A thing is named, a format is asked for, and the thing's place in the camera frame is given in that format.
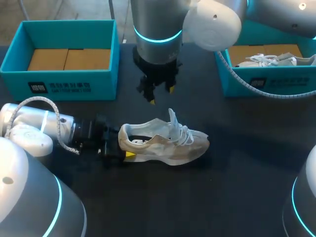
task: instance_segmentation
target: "shoelace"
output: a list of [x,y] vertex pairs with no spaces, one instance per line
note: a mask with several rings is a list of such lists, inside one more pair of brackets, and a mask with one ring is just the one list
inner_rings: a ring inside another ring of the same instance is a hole
[[180,136],[176,140],[170,141],[170,143],[177,143],[180,146],[185,145],[191,145],[194,142],[193,134],[190,129],[188,129],[187,126],[182,126],[182,124],[179,124],[180,126]]
[[251,61],[256,62],[256,63],[262,63],[263,66],[270,66],[270,65],[278,65],[278,62],[276,61],[277,56],[275,55],[264,55],[264,54],[258,54],[254,55],[250,58]]

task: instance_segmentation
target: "white sneaker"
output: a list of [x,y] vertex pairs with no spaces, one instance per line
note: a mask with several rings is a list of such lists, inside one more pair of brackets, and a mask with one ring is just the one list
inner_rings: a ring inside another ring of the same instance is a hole
[[310,58],[299,58],[291,53],[280,56],[258,54],[246,59],[250,61],[239,63],[237,67],[316,66],[316,55]]
[[125,161],[160,160],[169,165],[181,165],[202,156],[209,147],[207,135],[178,123],[169,109],[170,121],[158,118],[143,124],[124,124],[118,133],[123,151],[134,153]]

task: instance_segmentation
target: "black table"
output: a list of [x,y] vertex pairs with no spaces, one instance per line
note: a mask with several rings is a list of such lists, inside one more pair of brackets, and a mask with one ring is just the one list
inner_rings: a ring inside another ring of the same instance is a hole
[[[183,166],[147,162],[108,169],[94,155],[56,149],[52,172],[84,203],[87,236],[285,236],[283,203],[316,144],[314,98],[224,98],[213,53],[185,44],[175,91],[158,87],[154,106],[135,89],[142,73],[132,48],[121,45],[116,101],[57,102],[60,112],[89,119],[103,113],[121,125],[168,120],[170,107],[182,124],[209,134],[211,146]],[[0,106],[8,102],[14,101],[0,80]]]

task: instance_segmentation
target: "shoe tongue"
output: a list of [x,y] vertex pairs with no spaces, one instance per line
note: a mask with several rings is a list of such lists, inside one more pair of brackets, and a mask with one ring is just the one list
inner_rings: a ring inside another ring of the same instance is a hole
[[172,109],[169,109],[170,115],[170,138],[171,140],[178,140],[180,138],[180,125],[178,123],[175,112]]

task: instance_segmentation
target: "teal plastic bin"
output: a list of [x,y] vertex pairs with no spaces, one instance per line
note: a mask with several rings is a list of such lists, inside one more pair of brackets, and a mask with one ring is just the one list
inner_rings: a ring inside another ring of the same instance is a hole
[[[108,70],[27,71],[35,49],[111,49]],[[54,101],[115,100],[119,40],[115,20],[24,21],[0,68],[14,100],[45,96]]]
[[[235,45],[297,44],[303,57],[316,54],[316,40],[287,34],[252,21],[245,21]],[[222,52],[232,67],[228,50]],[[215,54],[225,96],[254,96],[229,73]],[[316,90],[316,66],[236,68],[233,70],[245,82],[264,92],[292,95]]]

